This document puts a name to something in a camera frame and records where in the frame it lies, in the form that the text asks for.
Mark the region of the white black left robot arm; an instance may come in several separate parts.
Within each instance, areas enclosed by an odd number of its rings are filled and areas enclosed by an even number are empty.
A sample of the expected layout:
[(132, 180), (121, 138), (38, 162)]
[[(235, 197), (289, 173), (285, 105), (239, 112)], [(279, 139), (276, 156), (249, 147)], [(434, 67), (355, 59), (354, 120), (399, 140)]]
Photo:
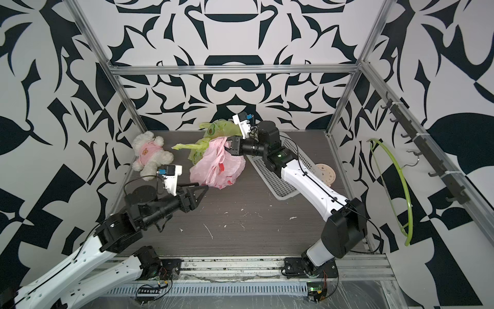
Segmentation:
[(149, 228), (162, 231), (176, 211), (196, 209), (208, 189), (198, 183), (183, 184), (176, 194), (160, 198), (155, 187), (138, 187), (125, 196), (125, 207), (91, 231), (73, 254), (29, 285), (5, 290), (1, 308), (80, 308), (123, 283), (160, 277), (165, 269), (150, 245), (110, 269), (91, 272), (136, 243)]

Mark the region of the green avocado print plastic bag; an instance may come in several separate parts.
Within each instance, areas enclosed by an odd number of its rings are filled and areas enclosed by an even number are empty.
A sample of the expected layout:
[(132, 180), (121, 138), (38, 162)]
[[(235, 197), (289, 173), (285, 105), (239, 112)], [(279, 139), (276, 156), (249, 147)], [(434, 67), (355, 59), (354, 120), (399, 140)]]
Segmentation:
[(216, 139), (223, 136), (242, 136), (238, 125), (232, 121), (219, 119), (211, 123), (203, 122), (199, 125), (201, 130), (204, 130), (204, 138)]

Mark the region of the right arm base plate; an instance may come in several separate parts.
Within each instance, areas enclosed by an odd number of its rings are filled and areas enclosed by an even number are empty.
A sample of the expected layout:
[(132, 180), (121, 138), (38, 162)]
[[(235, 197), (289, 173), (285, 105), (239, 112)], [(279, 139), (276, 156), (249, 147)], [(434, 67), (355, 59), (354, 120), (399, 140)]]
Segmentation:
[(281, 269), (283, 276), (291, 278), (337, 278), (339, 276), (335, 260), (329, 260), (321, 266), (315, 266), (306, 257), (286, 257)]

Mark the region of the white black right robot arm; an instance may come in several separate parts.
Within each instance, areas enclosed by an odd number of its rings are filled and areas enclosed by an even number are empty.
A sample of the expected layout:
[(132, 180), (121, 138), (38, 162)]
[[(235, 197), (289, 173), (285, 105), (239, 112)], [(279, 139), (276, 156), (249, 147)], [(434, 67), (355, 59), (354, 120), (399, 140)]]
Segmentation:
[(261, 157), (267, 168), (296, 188), (318, 211), (325, 226), (320, 239), (302, 254), (306, 272), (314, 272), (335, 258), (342, 258), (367, 235), (367, 217), (363, 203), (348, 200), (317, 178), (300, 160), (298, 152), (285, 147), (272, 121), (252, 126), (249, 119), (234, 117), (241, 136), (228, 138), (225, 149), (234, 156)]

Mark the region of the pink apple print plastic bag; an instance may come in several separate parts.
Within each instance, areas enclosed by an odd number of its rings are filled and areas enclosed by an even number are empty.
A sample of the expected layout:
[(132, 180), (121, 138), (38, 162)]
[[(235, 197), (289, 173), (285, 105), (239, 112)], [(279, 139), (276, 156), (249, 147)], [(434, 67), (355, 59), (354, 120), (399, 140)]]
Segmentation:
[(218, 137), (209, 142), (208, 149), (202, 159), (190, 168), (190, 181), (200, 185), (208, 185), (216, 189), (224, 189), (234, 185), (244, 171), (244, 157), (230, 154), (226, 145), (230, 145), (227, 137)]

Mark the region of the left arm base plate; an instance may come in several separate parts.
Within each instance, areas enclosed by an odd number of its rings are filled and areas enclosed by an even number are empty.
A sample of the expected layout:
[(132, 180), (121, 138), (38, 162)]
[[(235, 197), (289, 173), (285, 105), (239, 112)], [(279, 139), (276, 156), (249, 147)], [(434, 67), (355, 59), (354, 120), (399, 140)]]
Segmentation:
[(181, 264), (183, 260), (178, 258), (160, 259), (153, 261), (148, 268), (147, 279), (169, 280), (176, 279), (181, 272)]

